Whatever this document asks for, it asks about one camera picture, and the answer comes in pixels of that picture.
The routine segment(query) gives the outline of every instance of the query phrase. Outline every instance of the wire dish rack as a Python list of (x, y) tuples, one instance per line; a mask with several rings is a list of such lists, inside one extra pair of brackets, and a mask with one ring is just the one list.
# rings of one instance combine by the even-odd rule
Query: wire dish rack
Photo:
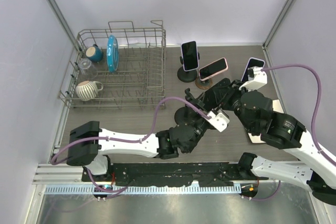
[[(132, 21), (108, 22), (106, 29), (85, 29), (78, 33), (77, 41), (82, 52), (69, 61), (64, 82), (69, 80), (68, 88), (60, 90), (60, 98), (69, 108), (121, 109), (123, 107), (144, 108), (156, 106), (165, 97), (165, 55), (166, 32), (162, 20), (152, 20), (153, 27), (136, 28)], [(116, 72), (108, 71), (106, 47), (109, 36), (113, 34), (119, 44), (119, 66)], [(103, 90), (89, 101), (77, 97), (77, 84), (87, 80), (82, 75), (78, 63), (86, 58), (87, 48), (93, 44), (101, 47), (103, 60), (93, 63), (97, 72), (92, 81), (103, 84)]]

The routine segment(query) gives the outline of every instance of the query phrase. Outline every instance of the phone case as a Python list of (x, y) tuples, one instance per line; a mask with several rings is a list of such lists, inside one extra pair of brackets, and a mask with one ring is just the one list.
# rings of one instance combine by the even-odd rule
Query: phone case
[[(185, 43), (182, 43), (182, 44), (181, 44), (181, 56), (182, 56), (182, 59), (183, 59), (182, 45), (185, 44)], [(197, 55), (197, 68), (199, 68), (199, 66), (200, 66), (200, 63), (199, 63), (199, 62), (200, 62), (200, 61), (199, 61), (199, 58), (198, 58), (197, 44), (196, 44), (196, 55)], [(197, 69), (197, 68), (193, 68), (193, 69), (185, 70), (185, 68), (184, 68), (184, 59), (183, 59), (183, 70), (184, 70), (185, 72), (192, 71), (192, 70), (195, 70), (195, 69)]]
[[(206, 77), (206, 78), (204, 78), (204, 79), (201, 79), (200, 71), (201, 71), (203, 68), (205, 68), (205, 67), (211, 65), (212, 63), (215, 63), (215, 62), (217, 62), (217, 61), (219, 61), (219, 60), (221, 60), (221, 59), (224, 59), (224, 60), (225, 60), (226, 68), (223, 69), (223, 70), (221, 70), (221, 71), (219, 71), (219, 72), (217, 72), (217, 73), (215, 73), (215, 74), (213, 74), (213, 75), (211, 75), (211, 76), (209, 76), (209, 77)], [(216, 75), (218, 75), (218, 74), (220, 74), (220, 73), (225, 72), (225, 71), (228, 70), (228, 69), (229, 69), (229, 65), (227, 64), (226, 58), (223, 57), (223, 58), (220, 58), (220, 59), (218, 59), (218, 60), (215, 60), (215, 61), (211, 62), (210, 64), (205, 65), (204, 67), (200, 68), (200, 69), (198, 70), (198, 76), (200, 77), (200, 80), (201, 80), (201, 81), (206, 81), (206, 80), (212, 78), (213, 76), (216, 76)]]

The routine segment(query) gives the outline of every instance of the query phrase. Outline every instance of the metal floor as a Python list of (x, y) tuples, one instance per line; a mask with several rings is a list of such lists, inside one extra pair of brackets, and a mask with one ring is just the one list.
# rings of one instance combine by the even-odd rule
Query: metal floor
[[(272, 194), (276, 183), (260, 183), (257, 197)], [(282, 183), (268, 201), (238, 194), (120, 196), (90, 202), (92, 195), (45, 195), (38, 224), (313, 224), (318, 223), (307, 191)]]
[[(229, 69), (223, 74), (216, 76), (214, 83), (224, 77), (230, 78), (231, 81), (240, 79), (250, 57), (265, 59), (261, 46), (199, 47), (198, 51), (201, 55), (200, 66), (204, 66), (221, 57), (227, 59)], [(181, 66), (180, 55), (180, 48), (167, 48), (166, 97), (176, 96), (183, 98), (186, 88), (190, 88), (191, 93), (196, 97), (202, 90), (198, 89), (193, 82), (181, 82), (176, 76), (177, 70)], [(259, 91), (266, 97), (277, 99), (272, 79), (270, 75), (268, 77), (268, 84)], [(175, 126), (174, 113), (183, 105), (178, 101), (167, 102), (166, 109), (159, 112), (155, 130), (161, 131)], [(92, 120), (100, 121), (102, 128), (112, 131), (146, 134), (152, 124), (153, 111), (153, 109), (123, 109), (120, 111), (71, 109), (65, 126), (62, 146), (65, 146), (69, 142), (69, 133), (72, 129)], [(237, 162), (243, 152), (251, 152), (274, 161), (297, 160), (284, 151), (267, 146), (266, 144), (252, 144), (234, 113), (228, 112), (228, 115), (230, 116), (228, 128), (222, 133), (208, 130), (198, 146), (190, 154), (181, 154), (179, 158), (164, 161), (135, 155), (113, 155), (111, 159), (115, 163)]]

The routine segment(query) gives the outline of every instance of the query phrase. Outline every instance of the metal frame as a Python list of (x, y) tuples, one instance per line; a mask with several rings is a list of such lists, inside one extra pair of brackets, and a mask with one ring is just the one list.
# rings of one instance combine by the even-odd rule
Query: metal frame
[(57, 19), (59, 20), (62, 28), (64, 29), (65, 33), (67, 34), (68, 38), (70, 39), (71, 43), (75, 47), (75, 49), (80, 52), (82, 49), (80, 48), (78, 42), (76, 41), (76, 38), (74, 37), (74, 34), (71, 31), (70, 26), (68, 25), (66, 19), (64, 18), (60, 8), (58, 7), (55, 0), (47, 0), (52, 11), (56, 15)]
[(277, 32), (277, 30), (279, 29), (282, 21), (284, 20), (284, 18), (287, 16), (288, 14), (288, 11), (290, 10), (291, 6), (293, 5), (295, 0), (286, 0), (285, 2), (285, 5), (283, 6), (281, 12), (279, 13), (271, 31), (269, 32), (264, 44), (263, 44), (263, 47), (265, 49), (267, 49), (267, 47), (269, 46), (270, 42), (272, 41), (275, 33)]

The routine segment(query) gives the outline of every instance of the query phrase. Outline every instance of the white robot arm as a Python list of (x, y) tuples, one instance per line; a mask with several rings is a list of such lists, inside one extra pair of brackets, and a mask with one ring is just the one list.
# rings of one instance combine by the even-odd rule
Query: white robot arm
[[(308, 191), (320, 200), (336, 205), (336, 167), (315, 147), (311, 134), (290, 115), (274, 112), (272, 100), (256, 91), (267, 83), (267, 75), (261, 68), (249, 69), (249, 81), (230, 85), (215, 85), (197, 99), (187, 94), (186, 100), (202, 109), (210, 119), (198, 114), (191, 123), (177, 125), (169, 130), (151, 134), (146, 141), (139, 142), (144, 135), (112, 132), (96, 126), (82, 125), (70, 134), (70, 142), (87, 136), (105, 137), (92, 141), (90, 145), (69, 148), (68, 165), (84, 166), (94, 175), (105, 174), (108, 170), (109, 154), (138, 154), (161, 159), (178, 157), (177, 149), (190, 153), (207, 129), (222, 132), (229, 123), (224, 110), (234, 111), (246, 131), (260, 135), (266, 144), (292, 154), (307, 166), (295, 166), (273, 162), (251, 153), (244, 153), (237, 164), (239, 173), (282, 180)], [(114, 138), (127, 140), (113, 141)], [(324, 150), (336, 161), (336, 157)]]

